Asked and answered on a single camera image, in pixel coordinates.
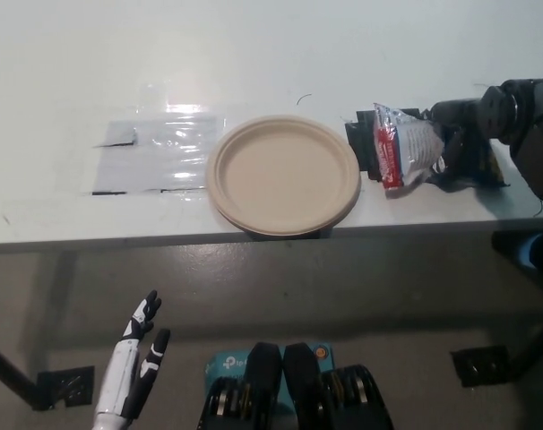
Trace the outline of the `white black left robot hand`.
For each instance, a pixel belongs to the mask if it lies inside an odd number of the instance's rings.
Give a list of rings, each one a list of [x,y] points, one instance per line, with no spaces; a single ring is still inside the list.
[[[140,357],[140,343],[153,329],[160,307],[158,292],[152,290],[130,317],[103,377],[94,429],[127,429],[142,413],[170,339],[170,330],[159,330],[145,357]]]

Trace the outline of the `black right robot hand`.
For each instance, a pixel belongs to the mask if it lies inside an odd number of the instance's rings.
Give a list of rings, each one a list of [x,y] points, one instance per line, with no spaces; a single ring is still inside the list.
[[[447,100],[423,113],[444,143],[427,181],[446,192],[503,184],[490,141],[478,129],[477,106],[476,99]]]

